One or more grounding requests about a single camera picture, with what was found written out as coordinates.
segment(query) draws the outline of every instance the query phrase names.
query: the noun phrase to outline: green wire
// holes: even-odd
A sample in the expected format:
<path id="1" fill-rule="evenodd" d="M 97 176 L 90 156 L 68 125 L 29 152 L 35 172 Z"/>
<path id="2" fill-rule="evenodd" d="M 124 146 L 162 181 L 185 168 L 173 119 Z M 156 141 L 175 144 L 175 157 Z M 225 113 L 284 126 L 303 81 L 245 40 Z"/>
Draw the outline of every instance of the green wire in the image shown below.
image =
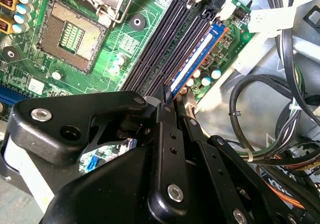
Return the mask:
<path id="1" fill-rule="evenodd" d="M 295 70 L 296 70 L 296 72 L 297 72 L 298 86 L 299 86 L 299 88 L 300 88 L 300 90 L 301 90 L 301 89 L 302 89 L 303 76 L 302 76 L 300 70 L 299 70 L 297 67 L 295 67 Z M 297 106 L 297 105 L 298 105 L 298 103 L 296 102 L 296 100 L 295 100 L 294 98 L 293 98 L 293 100 L 292 100 L 292 105 L 293 105 L 293 106 Z M 290 112 L 289 117 L 291 117 L 293 114 L 295 114 L 296 111 L 298 111 L 298 110 L 297 110 L 297 109 L 292 109 L 291 112 Z M 269 145 L 268 147 L 266 147 L 266 148 L 264 148 L 264 149 L 262 149 L 262 150 L 252 151 L 253 157 L 255 157 L 255 156 L 260 156 L 260 155 L 264 155 L 265 153 L 268 153 L 269 151 L 271 151 L 271 150 L 274 148 L 275 144 L 278 143 L 279 141 L 281 141 L 281 140 L 278 140 L 278 139 L 277 139 L 277 140 L 274 141 L 271 145 Z M 248 155 L 247 152 L 243 152 L 243 151 L 236 151 L 236 152 L 237 152 L 242 158 L 249 158 L 249 155 Z"/>

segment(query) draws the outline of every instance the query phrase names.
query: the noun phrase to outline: screw head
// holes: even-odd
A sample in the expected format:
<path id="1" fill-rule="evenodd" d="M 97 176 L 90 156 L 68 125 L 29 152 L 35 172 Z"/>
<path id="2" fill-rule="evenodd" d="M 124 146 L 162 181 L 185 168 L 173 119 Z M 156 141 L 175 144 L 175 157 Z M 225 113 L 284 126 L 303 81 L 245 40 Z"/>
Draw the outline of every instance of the screw head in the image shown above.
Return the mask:
<path id="1" fill-rule="evenodd" d="M 164 107 L 164 109 L 167 111 L 167 112 L 171 112 L 171 109 L 167 106 Z"/>
<path id="2" fill-rule="evenodd" d="M 296 220 L 291 215 L 288 216 L 288 219 L 292 224 L 297 224 Z"/>
<path id="3" fill-rule="evenodd" d="M 168 186 L 169 197 L 177 203 L 180 203 L 184 199 L 184 193 L 176 184 L 171 184 Z"/>
<path id="4" fill-rule="evenodd" d="M 247 224 L 247 219 L 246 219 L 245 215 L 240 210 L 234 209 L 233 216 L 234 216 L 234 219 L 239 224 Z"/>
<path id="5" fill-rule="evenodd" d="M 144 101 L 143 101 L 140 97 L 135 97 L 135 98 L 134 98 L 134 101 L 135 101 L 136 103 L 139 103 L 139 104 L 144 103 Z"/>
<path id="6" fill-rule="evenodd" d="M 31 117 L 39 122 L 47 122 L 51 120 L 52 114 L 46 109 L 37 108 L 31 111 Z"/>
<path id="7" fill-rule="evenodd" d="M 193 119 L 190 119 L 190 122 L 191 122 L 191 124 L 194 125 L 194 126 L 197 125 L 197 122 L 196 122 L 195 120 L 193 120 Z"/>

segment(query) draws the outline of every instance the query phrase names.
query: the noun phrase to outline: blue pcie slot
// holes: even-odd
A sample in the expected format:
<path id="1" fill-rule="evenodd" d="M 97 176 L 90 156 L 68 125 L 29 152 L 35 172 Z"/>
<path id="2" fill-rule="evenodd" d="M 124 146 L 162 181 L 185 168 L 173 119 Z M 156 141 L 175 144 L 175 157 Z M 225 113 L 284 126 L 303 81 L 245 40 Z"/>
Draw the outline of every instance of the blue pcie slot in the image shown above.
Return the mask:
<path id="1" fill-rule="evenodd" d="M 228 28 L 220 22 L 215 22 L 210 26 L 207 33 L 199 41 L 198 45 L 192 51 L 191 55 L 187 58 L 172 80 L 173 82 L 171 85 L 171 91 L 173 97 L 179 93 L 181 88 L 186 84 L 195 70 L 200 66 L 202 61 L 216 46 L 220 38 L 226 33 L 227 30 Z"/>
<path id="2" fill-rule="evenodd" d="M 9 88 L 0 86 L 0 102 L 3 102 L 9 106 L 16 104 L 17 102 L 27 99 L 28 97 L 21 95 Z"/>

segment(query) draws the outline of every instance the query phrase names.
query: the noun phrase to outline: black cable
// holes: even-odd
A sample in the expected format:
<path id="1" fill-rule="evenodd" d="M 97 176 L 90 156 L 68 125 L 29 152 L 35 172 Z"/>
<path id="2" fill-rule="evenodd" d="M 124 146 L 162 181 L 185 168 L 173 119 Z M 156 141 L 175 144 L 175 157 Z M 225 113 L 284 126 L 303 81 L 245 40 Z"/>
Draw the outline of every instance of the black cable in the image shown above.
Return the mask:
<path id="1" fill-rule="evenodd" d="M 302 188 L 278 168 L 272 166 L 260 166 L 260 168 L 299 201 L 315 220 L 320 220 L 320 200 L 318 198 L 314 197 L 309 191 Z"/>
<path id="2" fill-rule="evenodd" d="M 229 101 L 229 115 L 230 115 L 230 121 L 232 128 L 234 130 L 234 133 L 239 140 L 240 143 L 242 143 L 246 148 L 250 149 L 251 151 L 254 151 L 252 146 L 250 145 L 249 141 L 246 139 L 244 133 L 241 130 L 239 121 L 238 121 L 238 115 L 239 112 L 237 111 L 237 100 L 240 95 L 240 93 L 251 83 L 253 82 L 262 82 L 267 84 L 269 87 L 273 88 L 278 93 L 282 94 L 283 96 L 287 98 L 291 98 L 291 93 L 289 90 L 279 84 L 278 82 L 272 80 L 270 77 L 267 77 L 265 75 L 249 75 L 241 79 L 233 88 L 231 95 L 230 95 L 230 101 Z"/>
<path id="3" fill-rule="evenodd" d="M 315 149 L 313 152 L 306 154 L 304 156 L 290 158 L 290 159 L 266 159 L 266 160 L 254 160 L 252 163 L 266 166 L 292 166 L 292 165 L 302 165 L 305 163 L 312 163 L 319 159 L 320 157 L 320 147 Z"/>

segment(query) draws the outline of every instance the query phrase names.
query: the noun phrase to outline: ram slot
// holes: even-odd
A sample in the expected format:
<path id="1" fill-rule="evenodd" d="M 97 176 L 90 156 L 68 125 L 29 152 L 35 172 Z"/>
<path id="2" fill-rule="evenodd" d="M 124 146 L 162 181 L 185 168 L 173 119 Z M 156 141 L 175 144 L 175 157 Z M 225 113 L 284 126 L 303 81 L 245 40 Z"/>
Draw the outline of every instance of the ram slot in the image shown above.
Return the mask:
<path id="1" fill-rule="evenodd" d="M 139 91 L 142 83 L 148 78 L 150 70 L 161 59 L 165 51 L 186 21 L 190 10 L 187 0 L 172 0 L 169 8 L 148 41 L 133 70 L 122 86 L 122 90 Z"/>
<path id="2" fill-rule="evenodd" d="M 196 47 L 200 39 L 204 36 L 210 27 L 210 21 L 214 19 L 214 15 L 210 11 L 205 10 L 202 14 L 197 15 L 186 33 L 181 37 L 174 50 L 171 52 L 169 58 L 161 66 L 156 78 L 152 80 L 144 91 L 145 96 L 152 96 L 156 93 L 158 87 L 170 80 L 179 70 L 181 65 L 188 58 L 192 50 Z"/>

